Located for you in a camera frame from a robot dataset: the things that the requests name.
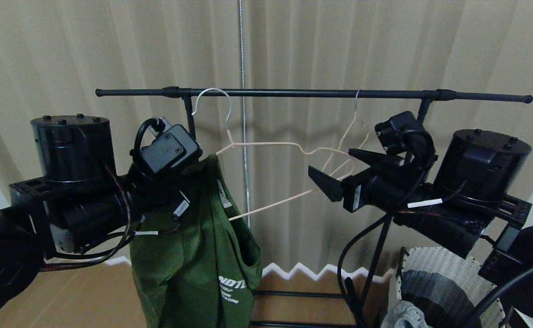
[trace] curtain fold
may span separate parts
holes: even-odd
[[[249,88],[448,88],[533,95],[533,2],[244,0],[243,10]],[[98,98],[94,89],[239,87],[237,20],[234,0],[0,1],[1,190],[7,195],[8,183],[41,175],[29,121],[43,114],[109,118],[118,173],[124,174],[141,121],[165,116],[186,126],[183,102]],[[235,140],[241,140],[239,104],[233,98],[229,126]],[[358,146],[378,122],[403,110],[415,113],[419,104],[358,100],[358,120],[367,128],[354,125],[343,150]],[[337,147],[354,100],[248,98],[246,106],[250,141],[293,141],[310,150]],[[228,143],[227,108],[222,97],[200,101],[195,120],[205,154]],[[425,127],[441,156],[460,128],[515,135],[533,147],[533,103],[435,102]],[[381,151],[373,134],[364,148]],[[306,158],[291,147],[250,147],[253,208],[314,188],[306,168],[322,167],[327,156]],[[221,157],[239,205],[245,193],[241,158],[240,147]],[[343,160],[334,155],[330,167]],[[358,164],[356,170],[363,168]],[[532,191],[533,154],[511,193],[524,198]],[[252,229],[264,263],[289,270],[300,261],[318,271],[336,263],[347,241],[380,216],[373,208],[349,214],[315,191],[253,215]],[[378,234],[354,247],[347,269],[368,264]],[[415,231],[393,226],[385,254],[432,245]]]

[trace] green garment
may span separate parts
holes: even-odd
[[[247,327],[260,283],[260,247],[225,186],[216,155],[187,168],[178,187],[191,201],[172,235],[137,236],[133,278],[149,328]],[[156,213],[142,231],[176,226]]]

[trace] white cloth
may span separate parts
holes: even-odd
[[[380,328],[431,328],[424,321],[424,313],[407,301],[398,302],[383,318]]]

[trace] horizontal black rod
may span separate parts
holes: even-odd
[[[352,324],[322,324],[300,323],[283,321],[250,321],[251,326],[256,327],[289,327],[289,328],[357,328]]]
[[[341,295],[340,293],[258,291],[257,295],[292,296],[292,297],[318,297],[318,298],[341,298],[341,299],[343,299],[343,295]]]
[[[195,97],[204,89],[165,87],[163,89],[96,89],[96,95],[102,96],[165,96],[170,98]],[[307,90],[307,89],[224,89],[230,96],[237,97],[315,97],[315,98],[388,98],[388,99],[432,99],[435,101],[472,99],[494,100],[499,102],[530,103],[530,95],[498,95],[495,93],[464,93],[447,89],[433,91],[391,91],[391,90]],[[204,96],[220,97],[223,93],[208,91]]]

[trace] laundry basket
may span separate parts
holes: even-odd
[[[480,264],[443,247],[404,249],[391,285],[391,306],[409,301],[424,312],[433,328],[455,328],[495,286],[481,278]],[[499,300],[481,315],[476,328],[499,328],[505,314]]]

